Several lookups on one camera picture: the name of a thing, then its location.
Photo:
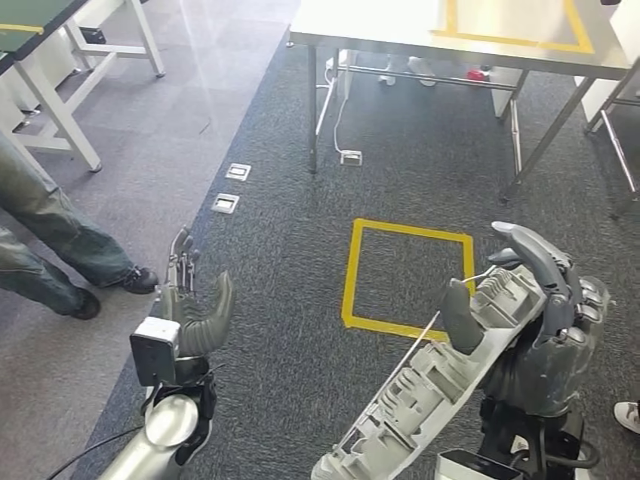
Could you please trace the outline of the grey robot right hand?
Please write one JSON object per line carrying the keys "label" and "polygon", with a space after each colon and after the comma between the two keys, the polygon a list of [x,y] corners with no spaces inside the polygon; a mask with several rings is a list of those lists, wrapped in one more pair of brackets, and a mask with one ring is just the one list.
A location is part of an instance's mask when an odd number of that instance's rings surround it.
{"label": "grey robot right hand", "polygon": [[527,227],[494,221],[507,248],[469,294],[453,278],[440,314],[443,350],[470,389],[529,415],[565,413],[602,338],[611,296],[567,253]]}

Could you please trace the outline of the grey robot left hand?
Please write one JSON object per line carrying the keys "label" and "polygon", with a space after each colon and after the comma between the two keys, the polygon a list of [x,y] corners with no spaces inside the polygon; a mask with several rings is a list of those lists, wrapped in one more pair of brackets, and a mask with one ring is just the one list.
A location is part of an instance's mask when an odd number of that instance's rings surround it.
{"label": "grey robot left hand", "polygon": [[165,281],[156,287],[160,317],[179,324],[180,357],[205,356],[224,345],[235,300],[233,281],[226,270],[214,283],[211,305],[198,301],[194,286],[200,252],[192,245],[190,230],[180,228],[170,244]]}

